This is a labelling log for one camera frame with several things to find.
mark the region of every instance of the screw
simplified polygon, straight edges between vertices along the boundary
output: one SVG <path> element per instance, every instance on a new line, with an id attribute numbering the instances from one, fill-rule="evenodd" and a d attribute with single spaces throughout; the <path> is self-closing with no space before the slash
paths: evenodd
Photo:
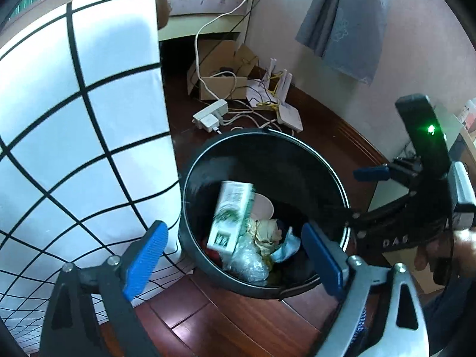
<path id="1" fill-rule="evenodd" d="M 403 263 L 396 263 L 395 264 L 395 269 L 398 271 L 398 272 L 401 272 L 401 273 L 404 273 L 406 272 L 406 267 Z"/>
<path id="2" fill-rule="evenodd" d="M 362 260 L 360 257 L 353 255 L 349 257 L 349 259 L 354 266 L 362 266 Z"/>
<path id="3" fill-rule="evenodd" d="M 108 257 L 108 264 L 110 266 L 117 266 L 120 262 L 120 257 L 117 256 L 117 255 L 113 255 L 113 256 L 110 256 Z"/>
<path id="4" fill-rule="evenodd" d="M 64 271 L 64 272 L 70 272 L 72 271 L 74 268 L 74 264 L 72 263 L 65 263 L 63 264 L 63 267 L 61 267 L 61 269 Z"/>

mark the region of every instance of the black trash can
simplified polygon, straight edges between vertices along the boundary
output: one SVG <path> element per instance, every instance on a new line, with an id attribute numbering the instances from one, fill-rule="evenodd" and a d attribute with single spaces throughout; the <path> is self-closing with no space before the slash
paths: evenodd
<path id="1" fill-rule="evenodd" d="M 182 218 L 178 237 L 186 252 L 218 286 L 253 298 L 280 299 L 303 293 L 320 283 L 301 247 L 275 264 L 267 281 L 247 283 L 221 270 L 200 242 L 210 233 L 222 181 L 252 183 L 274 205 L 273 218 L 293 227 L 300 237 L 309 219 L 345 250 L 350 229 L 327 231 L 325 206 L 349 207 L 346 193 L 330 165 L 315 150 L 274 130 L 244 129 L 209 140 L 182 178 Z"/>

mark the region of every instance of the reddish brown floor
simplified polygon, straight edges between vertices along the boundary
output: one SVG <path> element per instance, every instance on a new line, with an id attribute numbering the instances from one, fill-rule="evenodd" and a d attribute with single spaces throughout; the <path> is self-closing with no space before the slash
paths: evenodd
<path id="1" fill-rule="evenodd" d="M 192 115 L 204 104 L 187 95 L 185 77 L 169 76 L 165 82 L 170 131 L 180 171 L 194 150 L 213 135 L 197 130 L 191 122 Z M 326 119 L 309 110 L 312 104 L 295 105 L 301 110 L 304 125 L 297 137 L 332 165 L 351 205 L 367 208 L 375 185 L 356 182 L 352 171 L 373 163 L 358 149 L 349 147 L 342 136 L 336 136 Z M 252 124 L 244 120 L 233 126 Z M 136 313 L 164 356 L 305 356 L 322 337 L 324 322 L 337 303 L 322 286 L 285 301 L 242 297 L 213 286 L 196 270 L 136 307 Z M 376 297 L 369 299 L 370 318 L 376 301 Z M 123 356 L 110 326 L 104 324 L 101 328 L 113 354 Z"/>

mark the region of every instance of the baseboard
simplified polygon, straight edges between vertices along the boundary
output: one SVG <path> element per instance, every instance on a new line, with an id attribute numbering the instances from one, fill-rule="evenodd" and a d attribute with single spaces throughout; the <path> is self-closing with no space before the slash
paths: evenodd
<path id="1" fill-rule="evenodd" d="M 264 76 L 264 73 L 264 69 L 255 67 L 250 77 L 259 78 Z M 301 117 L 311 114 L 313 122 L 315 122 L 320 132 L 327 134 L 331 138 L 337 138 L 346 148 L 353 150 L 353 153 L 357 153 L 360 156 L 362 166 L 377 166 L 389 162 L 382 153 L 350 124 L 320 103 L 318 99 L 306 94 L 293 84 L 289 88 L 286 101 L 299 110 Z"/>

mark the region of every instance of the white wall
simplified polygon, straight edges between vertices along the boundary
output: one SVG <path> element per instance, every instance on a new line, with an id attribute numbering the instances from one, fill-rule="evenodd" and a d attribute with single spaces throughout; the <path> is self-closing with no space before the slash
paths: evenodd
<path id="1" fill-rule="evenodd" d="M 444 0 L 391 0 L 382 56 L 371 86 L 326 67 L 295 40 L 312 0 L 262 0 L 246 44 L 349 122 L 386 157 L 408 141 L 396 99 L 421 92 L 451 112 L 476 96 L 476 52 Z"/>
<path id="2" fill-rule="evenodd" d="M 40 0 L 32 4 L 24 12 L 20 12 L 18 16 L 15 16 L 11 22 L 8 22 L 5 28 L 3 28 L 0 34 L 0 48 L 36 19 L 70 1 L 71 0 Z"/>

